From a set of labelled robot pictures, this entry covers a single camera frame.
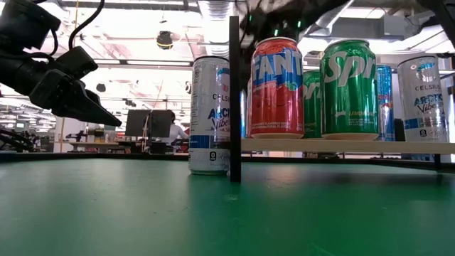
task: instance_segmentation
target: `sprite can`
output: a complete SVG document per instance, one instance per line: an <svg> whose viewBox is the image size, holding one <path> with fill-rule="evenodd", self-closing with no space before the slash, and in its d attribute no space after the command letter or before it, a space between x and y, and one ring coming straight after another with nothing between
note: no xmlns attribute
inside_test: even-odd
<svg viewBox="0 0 455 256"><path fill-rule="evenodd" d="M305 139L321 138L321 76L319 70L304 73Z"/></svg>
<svg viewBox="0 0 455 256"><path fill-rule="evenodd" d="M372 141L379 135L376 57L363 40L339 41L321 60L325 139Z"/></svg>

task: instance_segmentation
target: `green tabletop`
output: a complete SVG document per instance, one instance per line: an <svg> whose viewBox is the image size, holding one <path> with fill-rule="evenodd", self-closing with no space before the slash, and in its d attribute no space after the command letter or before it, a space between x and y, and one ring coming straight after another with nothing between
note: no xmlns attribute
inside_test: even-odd
<svg viewBox="0 0 455 256"><path fill-rule="evenodd" d="M0 255L455 255L455 185L431 171L182 161L0 164Z"/></svg>

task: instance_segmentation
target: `person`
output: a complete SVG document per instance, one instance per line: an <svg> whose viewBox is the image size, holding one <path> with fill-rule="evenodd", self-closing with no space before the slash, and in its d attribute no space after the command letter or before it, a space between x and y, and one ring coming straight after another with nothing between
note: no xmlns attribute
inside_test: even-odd
<svg viewBox="0 0 455 256"><path fill-rule="evenodd" d="M187 139L189 138L189 135L186 134L183 129L174 124L175 120L176 120L176 114L174 114L174 112L172 112L171 110L169 110L171 112L171 115L172 115L172 124L171 124L171 128L169 130L169 137L167 138L160 138L160 140L162 142L165 142L166 145L170 146L172 142L174 142L179 136L182 138L182 139Z"/></svg>

